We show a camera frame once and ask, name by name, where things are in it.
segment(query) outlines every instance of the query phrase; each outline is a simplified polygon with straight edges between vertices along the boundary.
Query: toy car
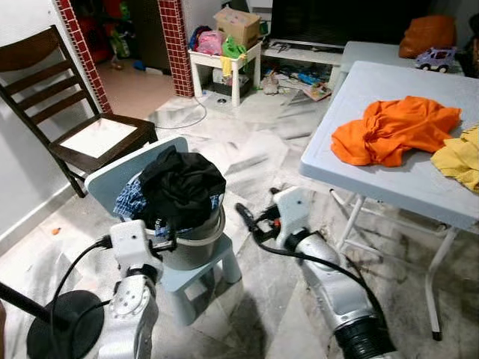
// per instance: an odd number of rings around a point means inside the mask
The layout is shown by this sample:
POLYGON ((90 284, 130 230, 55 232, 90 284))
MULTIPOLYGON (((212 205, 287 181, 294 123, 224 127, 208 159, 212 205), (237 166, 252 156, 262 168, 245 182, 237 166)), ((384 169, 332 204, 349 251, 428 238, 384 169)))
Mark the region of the toy car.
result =
POLYGON ((446 73, 453 65, 455 47, 436 49, 431 47, 416 58, 416 67, 421 70, 435 70, 440 73, 446 73))

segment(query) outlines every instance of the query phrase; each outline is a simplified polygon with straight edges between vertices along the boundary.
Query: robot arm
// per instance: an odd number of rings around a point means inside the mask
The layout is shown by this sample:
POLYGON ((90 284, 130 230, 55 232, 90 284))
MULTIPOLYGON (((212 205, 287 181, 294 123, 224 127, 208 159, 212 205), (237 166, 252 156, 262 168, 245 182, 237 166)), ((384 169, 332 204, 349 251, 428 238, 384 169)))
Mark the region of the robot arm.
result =
POLYGON ((128 221, 110 229, 121 282, 106 310, 99 359, 146 359, 158 318, 155 285, 162 264, 148 246, 143 221, 128 221))
POLYGON ((344 274, 346 258, 330 247, 317 233, 308 229, 309 202, 300 188, 275 193, 275 206, 258 219, 241 204, 237 210, 255 241, 275 238, 280 250, 325 260, 336 269, 311 260, 299 265, 308 285, 313 289, 328 326, 335 334, 345 359, 401 358, 396 352, 380 313, 371 304, 366 291, 357 281, 344 274), (268 220, 272 229, 265 233, 258 222, 268 220))

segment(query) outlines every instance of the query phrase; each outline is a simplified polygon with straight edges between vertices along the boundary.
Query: brick pillar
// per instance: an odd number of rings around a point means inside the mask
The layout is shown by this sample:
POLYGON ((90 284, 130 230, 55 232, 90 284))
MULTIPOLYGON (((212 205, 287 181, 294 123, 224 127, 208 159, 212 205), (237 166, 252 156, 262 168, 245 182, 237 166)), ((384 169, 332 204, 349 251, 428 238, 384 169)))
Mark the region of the brick pillar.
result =
POLYGON ((181 0, 158 0, 158 5, 162 17, 174 90, 179 96, 193 97, 195 92, 193 90, 181 0))
POLYGON ((93 88, 94 96, 100 103, 102 112, 112 112, 112 108, 106 98, 105 88, 103 88, 102 80, 98 75, 93 60, 91 59, 90 51, 88 50, 83 34, 80 31, 78 22, 76 21, 76 16, 71 7, 70 0, 55 0, 55 3, 60 10, 61 18, 67 28, 68 34, 70 35, 70 39, 83 66, 83 70, 87 75, 88 82, 90 82, 90 85, 93 88))

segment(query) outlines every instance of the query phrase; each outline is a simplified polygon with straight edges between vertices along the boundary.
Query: chair backrest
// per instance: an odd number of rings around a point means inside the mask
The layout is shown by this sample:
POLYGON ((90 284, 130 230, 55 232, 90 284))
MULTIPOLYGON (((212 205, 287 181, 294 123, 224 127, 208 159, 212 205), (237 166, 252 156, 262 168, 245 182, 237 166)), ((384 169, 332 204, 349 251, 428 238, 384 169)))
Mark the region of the chair backrest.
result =
POLYGON ((85 180, 88 192, 111 215, 118 216, 113 213, 113 208, 123 187, 170 146, 175 146, 178 152, 188 152, 188 143, 184 137, 160 139, 92 173, 85 180))
POLYGON ((98 114, 98 108, 83 82, 63 39, 58 33, 58 29, 54 25, 39 34, 28 37, 17 43, 0 47, 0 73, 27 69, 44 60, 56 49, 60 49, 61 54, 63 55, 62 61, 29 76, 18 79, 15 82, 6 84, 5 86, 0 84, 0 96, 2 99, 45 145, 48 145, 49 140, 37 126, 45 119, 84 99, 88 101, 93 113, 98 114), (68 72, 69 70, 73 73, 72 76, 56 82, 25 99, 17 101, 13 98, 13 95, 20 93, 31 86, 53 76, 58 76, 59 74, 68 72), (70 94, 71 92, 69 92, 69 96, 40 110, 36 114, 28 115, 26 113, 26 110, 29 108, 39 105, 41 102, 52 96, 56 96, 62 93, 62 91, 75 85, 78 85, 80 90, 76 90, 73 94, 70 94))

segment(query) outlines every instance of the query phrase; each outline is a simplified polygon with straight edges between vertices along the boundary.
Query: gray bucket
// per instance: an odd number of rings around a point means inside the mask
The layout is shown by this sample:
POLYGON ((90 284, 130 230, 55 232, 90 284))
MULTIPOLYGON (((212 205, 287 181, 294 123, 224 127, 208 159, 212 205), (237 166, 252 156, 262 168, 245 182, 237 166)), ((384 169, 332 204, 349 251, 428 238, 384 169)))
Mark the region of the gray bucket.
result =
MULTIPOLYGON (((220 205, 200 227, 177 237, 177 249, 161 253, 163 264, 172 269, 186 271, 208 263, 224 228, 225 211, 220 205)), ((147 238, 155 241, 153 230, 147 230, 147 238)))

